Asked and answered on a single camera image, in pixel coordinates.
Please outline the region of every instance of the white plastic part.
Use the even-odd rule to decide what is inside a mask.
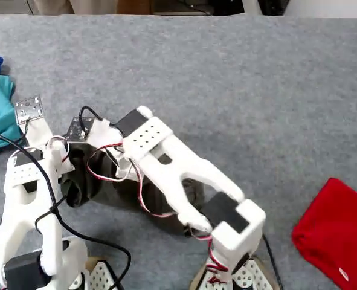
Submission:
[[[99,121],[95,119],[86,141],[92,147],[100,148],[108,144],[122,143],[122,140],[123,137],[120,131],[114,127],[110,127],[110,122],[108,120],[103,119],[102,121]],[[107,150],[110,151],[112,156],[114,156],[119,163],[116,177],[125,177],[131,166],[130,161],[126,160],[123,154],[114,148],[107,148]],[[138,180],[134,169],[130,170],[130,174],[127,178],[134,181]]]
[[[49,284],[37,290],[67,290],[81,272],[86,277],[85,290],[89,290],[89,272],[85,270],[85,263],[88,260],[86,244],[75,237],[69,240],[68,248],[61,254],[62,265],[57,269],[57,274],[52,277]]]
[[[103,262],[98,262],[89,276],[89,286],[91,290],[108,290],[114,285],[114,278]]]
[[[50,179],[56,201],[61,197],[57,190],[59,171],[67,172],[73,169],[70,163],[62,162],[60,151],[65,152],[65,148],[62,143],[60,144],[62,148],[46,149],[42,147],[44,159],[38,161]],[[37,167],[32,165],[32,163],[20,166],[15,166],[15,164],[16,157],[12,155],[7,162],[4,184],[5,205],[0,225],[0,284],[2,286],[5,286],[2,275],[3,266],[14,257],[26,233],[34,228],[36,219],[46,213],[53,205],[47,183]],[[28,193],[23,184],[31,181],[37,182],[37,188],[36,191]],[[82,255],[84,252],[85,259],[87,259],[84,243],[79,246],[79,250],[76,245],[76,249],[70,247],[66,251],[62,251],[62,228],[54,214],[49,214],[41,219],[37,227],[43,237],[42,258],[40,262],[46,274],[53,276],[58,274],[59,271],[71,271],[72,269],[65,270],[63,268],[68,264],[73,265],[75,271],[75,267],[84,265],[84,262],[80,264],[80,261],[84,260],[84,256]],[[77,257],[69,257],[71,251],[75,251],[74,254]]]
[[[25,123],[19,126],[21,131],[25,132]],[[51,129],[44,118],[38,118],[28,122],[28,132],[25,137],[29,146],[42,147],[52,136]]]
[[[134,160],[140,170],[163,192],[168,204],[178,214],[184,225],[210,232],[207,219],[191,205],[182,186],[182,180],[191,178],[224,192],[237,202],[244,200],[241,189],[211,162],[197,156],[158,117],[150,118],[136,131],[123,139],[126,158]],[[170,164],[162,164],[163,152],[170,157]]]
[[[249,256],[254,254],[263,234],[265,212],[253,201],[246,199],[237,206],[236,211],[249,222],[241,233],[226,222],[221,222],[211,234],[215,258],[230,269],[228,272],[220,272],[222,281],[231,280],[231,271],[246,253]]]
[[[141,113],[141,115],[145,118],[150,119],[153,116],[153,112],[152,110],[150,110],[148,107],[146,106],[139,106],[137,107],[137,111],[139,113]]]
[[[77,290],[83,283],[83,276],[79,274],[76,279],[72,282],[71,286],[69,287],[69,290]]]

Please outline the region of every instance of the gray felt surface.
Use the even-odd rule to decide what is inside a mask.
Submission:
[[[82,105],[111,120],[152,108],[266,211],[286,289],[337,289],[300,257],[290,233],[328,177],[357,190],[357,20],[7,16],[0,55],[14,100],[40,94],[55,133]],[[0,215],[8,154],[0,155]],[[187,289],[207,256],[205,244],[115,205],[62,213],[131,250],[126,289]],[[22,251],[38,244],[31,234]],[[123,269],[121,253],[89,251]],[[263,245],[259,256],[268,262]]]

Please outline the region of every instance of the black cable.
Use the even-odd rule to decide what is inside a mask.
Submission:
[[[27,5],[28,5],[28,8],[29,8],[29,11],[31,11],[31,14],[34,15],[32,7],[31,7],[31,4],[29,4],[29,0],[27,0]]]
[[[18,139],[15,140],[16,143],[19,143],[19,142],[23,141],[23,140],[25,139],[25,137],[27,136],[28,129],[29,129],[29,127],[28,127],[28,122],[29,122],[29,120],[27,120],[27,121],[25,122],[25,132],[23,132],[22,135],[21,135]],[[4,147],[0,147],[0,151],[6,149],[7,147],[8,147],[8,145],[6,145],[6,146],[4,146]]]
[[[39,216],[35,222],[34,222],[34,227],[36,228],[36,231],[38,231],[41,234],[41,231],[39,230],[39,228],[37,227],[37,224],[39,223],[39,221],[43,218],[45,218],[46,216],[48,216],[49,214],[53,213],[54,210],[57,210],[59,205],[62,204],[63,201],[65,201],[67,199],[67,195],[63,196],[57,203],[56,205],[52,206],[50,208],[50,210],[48,210],[46,213],[42,214],[41,216]]]
[[[32,161],[32,163],[39,169],[41,174],[43,174],[43,177],[44,177],[44,179],[45,179],[45,181],[47,183],[48,191],[50,193],[51,200],[52,200],[52,205],[53,205],[50,208],[49,213],[55,214],[56,218],[59,220],[59,223],[60,223],[61,226],[63,226],[63,228],[65,228],[71,234],[73,234],[73,235],[75,235],[75,236],[77,236],[77,237],[79,237],[81,239],[88,240],[88,241],[94,242],[94,243],[100,243],[102,245],[110,246],[112,248],[115,248],[115,249],[118,249],[118,250],[124,252],[127,255],[127,265],[126,265],[124,271],[119,276],[118,280],[114,283],[114,285],[111,286],[108,290],[113,290],[115,287],[117,287],[117,285],[122,281],[122,279],[127,274],[128,270],[129,270],[129,268],[131,266],[131,253],[129,252],[129,250],[127,250],[126,248],[124,248],[124,247],[122,247],[120,245],[117,245],[116,243],[110,243],[110,242],[107,242],[105,240],[101,240],[101,239],[96,239],[96,238],[93,238],[93,237],[85,236],[84,234],[79,233],[78,231],[76,231],[73,228],[71,228],[68,224],[66,224],[66,222],[62,219],[62,216],[60,215],[59,211],[57,210],[57,207],[59,205],[58,205],[58,202],[56,202],[56,197],[55,197],[55,194],[53,192],[53,188],[52,188],[52,185],[51,185],[50,178],[48,177],[47,173],[44,171],[44,169],[40,165],[40,163],[34,158],[34,156],[31,153],[29,153],[26,149],[22,148],[20,145],[15,143],[13,140],[10,140],[10,139],[8,139],[8,138],[6,138],[4,136],[1,136],[1,135],[0,135],[0,140],[5,141],[5,142],[9,143],[10,145],[14,146],[15,148],[17,148],[26,157],[28,157],[29,160]]]
[[[87,110],[89,111],[92,115],[94,115],[94,117],[96,119],[98,119],[99,121],[102,121],[103,118],[101,116],[98,115],[98,113],[96,113],[93,108],[89,107],[89,106],[83,106],[80,111],[79,111],[79,125],[80,127],[82,128],[84,134],[86,135],[86,137],[88,136],[88,132],[87,132],[87,129],[86,129],[86,126],[84,125],[84,122],[83,122],[83,113],[84,111]]]
[[[88,240],[90,242],[100,243],[102,245],[106,245],[106,246],[110,246],[112,248],[116,248],[116,249],[124,252],[127,255],[127,264],[126,264],[125,269],[123,270],[122,274],[120,274],[120,276],[118,277],[118,280],[115,281],[115,283],[110,288],[108,288],[108,290],[115,289],[120,284],[120,282],[123,280],[124,276],[127,274],[127,272],[130,269],[130,266],[131,266],[131,253],[129,252],[129,250],[124,248],[124,247],[122,247],[122,246],[119,246],[119,245],[117,245],[115,243],[110,243],[110,242],[107,242],[105,240],[101,240],[101,239],[97,239],[97,238],[94,238],[94,237],[85,236],[84,234],[80,234],[76,230],[71,228],[63,220],[60,220],[59,222],[63,226],[63,228],[65,228],[71,234],[73,234],[73,235],[75,235],[75,236],[77,236],[77,237],[79,237],[79,238],[81,238],[83,240]]]
[[[281,282],[280,274],[279,274],[279,271],[278,271],[277,266],[276,266],[275,257],[274,257],[274,255],[272,253],[271,246],[269,245],[268,239],[265,236],[265,234],[263,234],[263,240],[264,240],[265,246],[267,247],[269,258],[271,259],[271,264],[272,264],[272,267],[273,267],[274,272],[275,272],[277,283],[279,284],[280,290],[283,290],[284,287],[283,287],[283,284]]]

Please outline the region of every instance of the red cloth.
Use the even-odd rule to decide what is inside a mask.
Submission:
[[[330,178],[295,226],[292,241],[341,289],[357,290],[357,192]]]

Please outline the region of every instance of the metal base plate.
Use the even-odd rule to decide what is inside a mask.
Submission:
[[[114,285],[114,278],[104,262],[98,262],[89,276],[90,290],[107,290]]]
[[[43,107],[40,97],[27,98],[14,104],[17,124],[24,124],[28,119],[43,117]]]
[[[259,267],[259,261],[250,259],[233,275],[233,282],[209,283],[213,273],[205,272],[196,282],[190,285],[190,290],[277,290],[277,287],[269,282],[273,280],[266,277],[264,270]]]

